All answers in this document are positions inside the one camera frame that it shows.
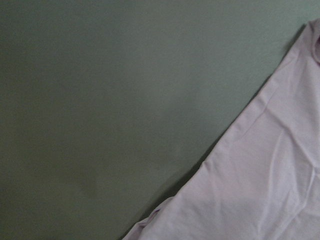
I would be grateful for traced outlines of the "pink Snoopy t-shirt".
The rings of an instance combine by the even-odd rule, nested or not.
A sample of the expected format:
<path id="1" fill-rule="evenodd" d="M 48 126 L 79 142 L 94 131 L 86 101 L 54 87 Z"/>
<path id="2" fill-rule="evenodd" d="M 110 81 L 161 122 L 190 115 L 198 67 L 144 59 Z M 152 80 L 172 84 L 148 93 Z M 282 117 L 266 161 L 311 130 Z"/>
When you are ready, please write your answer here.
<path id="1" fill-rule="evenodd" d="M 320 21 L 278 68 L 194 176 L 127 240 L 320 237 Z"/>

